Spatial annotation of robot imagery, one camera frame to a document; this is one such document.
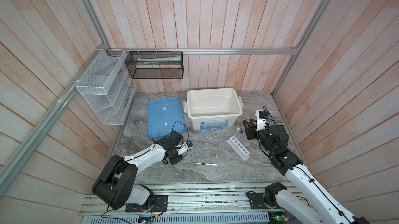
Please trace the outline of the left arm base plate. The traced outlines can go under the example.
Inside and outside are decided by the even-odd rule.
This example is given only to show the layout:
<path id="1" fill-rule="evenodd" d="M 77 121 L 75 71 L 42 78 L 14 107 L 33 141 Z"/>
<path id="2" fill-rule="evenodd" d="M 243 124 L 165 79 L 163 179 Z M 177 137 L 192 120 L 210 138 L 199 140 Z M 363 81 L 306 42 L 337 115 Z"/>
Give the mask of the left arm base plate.
<path id="1" fill-rule="evenodd" d="M 125 211 L 127 213 L 141 212 L 166 212 L 168 207 L 168 195 L 154 195 L 149 197 L 144 205 L 127 204 Z"/>

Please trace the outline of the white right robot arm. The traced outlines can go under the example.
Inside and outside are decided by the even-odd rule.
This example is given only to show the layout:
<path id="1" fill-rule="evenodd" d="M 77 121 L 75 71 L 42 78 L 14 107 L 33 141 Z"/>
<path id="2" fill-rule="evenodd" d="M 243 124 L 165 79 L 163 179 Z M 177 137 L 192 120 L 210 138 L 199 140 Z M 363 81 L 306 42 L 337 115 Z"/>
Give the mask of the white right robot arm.
<path id="1" fill-rule="evenodd" d="M 289 136 L 283 125 L 266 124 L 257 130 L 254 119 L 243 122 L 248 140 L 256 140 L 261 151 L 283 176 L 291 181 L 308 200 L 303 203 L 280 182 L 265 187 L 263 194 L 249 191 L 251 206 L 283 208 L 303 224 L 366 224 L 343 207 L 310 173 L 300 158 L 288 148 Z"/>

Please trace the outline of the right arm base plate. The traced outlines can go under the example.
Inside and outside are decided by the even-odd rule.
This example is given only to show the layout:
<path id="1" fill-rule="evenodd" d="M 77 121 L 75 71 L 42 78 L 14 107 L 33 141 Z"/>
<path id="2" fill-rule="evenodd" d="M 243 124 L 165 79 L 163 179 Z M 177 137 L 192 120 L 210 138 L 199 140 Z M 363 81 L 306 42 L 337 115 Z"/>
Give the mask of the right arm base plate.
<path id="1" fill-rule="evenodd" d="M 254 191 L 246 192 L 246 196 L 249 199 L 251 209 L 276 209 L 278 205 L 276 203 L 267 203 L 263 193 L 256 193 Z"/>

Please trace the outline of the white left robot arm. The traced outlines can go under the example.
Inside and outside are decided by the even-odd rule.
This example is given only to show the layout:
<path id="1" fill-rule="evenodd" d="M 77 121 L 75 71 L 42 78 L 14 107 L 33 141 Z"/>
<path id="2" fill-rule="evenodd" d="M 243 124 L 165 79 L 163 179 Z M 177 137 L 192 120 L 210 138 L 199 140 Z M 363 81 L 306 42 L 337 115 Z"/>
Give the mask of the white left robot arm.
<path id="1" fill-rule="evenodd" d="M 136 184 L 136 176 L 155 163 L 175 165 L 192 147 L 191 140 L 171 131 L 167 136 L 153 140 L 150 147 L 133 155 L 112 156 L 92 187 L 92 193 L 107 203 L 113 210 L 135 205 L 149 211 L 154 202 L 154 192 L 143 184 Z"/>

